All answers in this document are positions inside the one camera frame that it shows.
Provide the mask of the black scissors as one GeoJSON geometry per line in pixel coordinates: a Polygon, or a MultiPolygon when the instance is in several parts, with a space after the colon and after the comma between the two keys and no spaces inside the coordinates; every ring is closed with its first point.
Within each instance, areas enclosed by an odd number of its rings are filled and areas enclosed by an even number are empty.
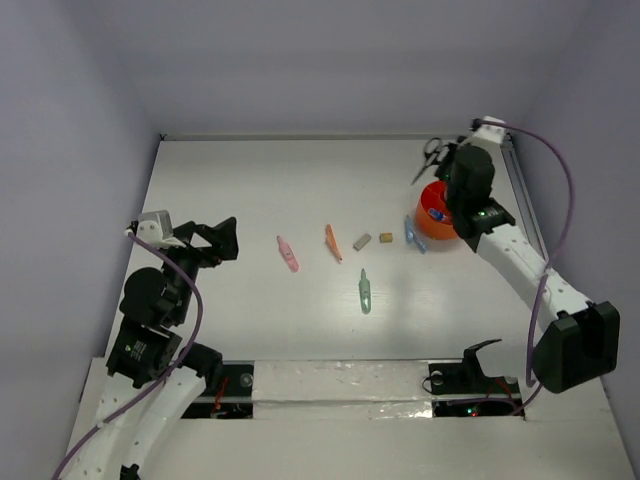
{"type": "Polygon", "coordinates": [[[423,148],[423,165],[420,167],[419,171],[416,173],[414,178],[411,181],[411,185],[415,185],[416,182],[424,175],[426,170],[432,164],[438,164],[440,154],[443,150],[444,142],[439,137],[431,138],[426,142],[423,148]]]}

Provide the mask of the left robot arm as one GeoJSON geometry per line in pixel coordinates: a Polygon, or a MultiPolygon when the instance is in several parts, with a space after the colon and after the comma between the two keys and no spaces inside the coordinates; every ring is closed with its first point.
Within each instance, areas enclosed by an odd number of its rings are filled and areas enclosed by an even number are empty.
{"type": "Polygon", "coordinates": [[[200,270],[237,258],[237,220],[173,226],[166,210],[142,213],[126,229],[159,258],[126,279],[123,318],[106,361],[94,424],[66,453],[56,479],[141,479],[177,421],[221,383],[223,357],[196,341],[204,300],[200,270]]]}

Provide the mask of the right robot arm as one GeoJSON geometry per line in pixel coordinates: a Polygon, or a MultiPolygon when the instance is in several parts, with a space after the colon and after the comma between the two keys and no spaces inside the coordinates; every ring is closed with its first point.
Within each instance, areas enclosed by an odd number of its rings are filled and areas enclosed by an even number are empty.
{"type": "Polygon", "coordinates": [[[617,367],[620,314],[573,288],[528,242],[514,217],[491,195],[495,168],[489,152],[448,142],[436,176],[453,228],[470,249],[509,283],[529,307],[525,377],[559,394],[617,367]]]}

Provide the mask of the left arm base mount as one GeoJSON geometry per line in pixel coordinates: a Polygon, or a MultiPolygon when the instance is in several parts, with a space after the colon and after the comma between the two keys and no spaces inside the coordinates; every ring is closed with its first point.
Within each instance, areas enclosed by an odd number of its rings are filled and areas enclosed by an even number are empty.
{"type": "Polygon", "coordinates": [[[196,398],[182,414],[182,419],[251,419],[253,383],[253,362],[226,363],[218,384],[208,387],[196,398]]]}

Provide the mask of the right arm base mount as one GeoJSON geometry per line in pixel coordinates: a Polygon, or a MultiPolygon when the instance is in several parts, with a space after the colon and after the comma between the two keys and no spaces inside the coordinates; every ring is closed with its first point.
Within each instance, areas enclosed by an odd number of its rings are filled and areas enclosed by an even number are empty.
{"type": "Polygon", "coordinates": [[[500,339],[485,340],[467,347],[451,361],[430,362],[422,389],[431,396],[436,418],[510,416],[523,404],[518,380],[484,373],[478,352],[500,339]]]}

